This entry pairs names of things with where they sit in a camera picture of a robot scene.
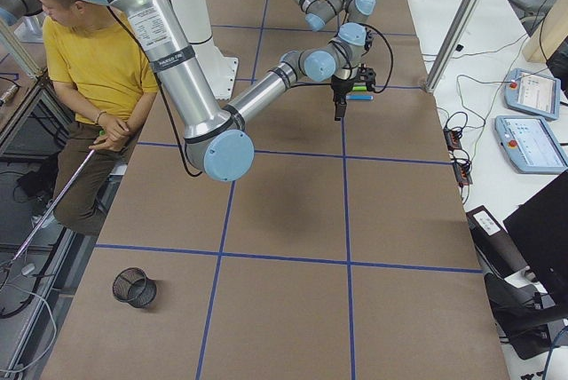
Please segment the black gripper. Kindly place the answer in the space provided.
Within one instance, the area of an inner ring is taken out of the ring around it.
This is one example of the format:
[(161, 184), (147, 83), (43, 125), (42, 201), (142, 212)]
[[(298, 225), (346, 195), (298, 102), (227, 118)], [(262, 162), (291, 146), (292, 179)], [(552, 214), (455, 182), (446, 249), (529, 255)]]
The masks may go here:
[(333, 101), (335, 104), (334, 120), (341, 121), (346, 112), (346, 96), (351, 92), (354, 85), (353, 79), (331, 78), (331, 89), (334, 93)]

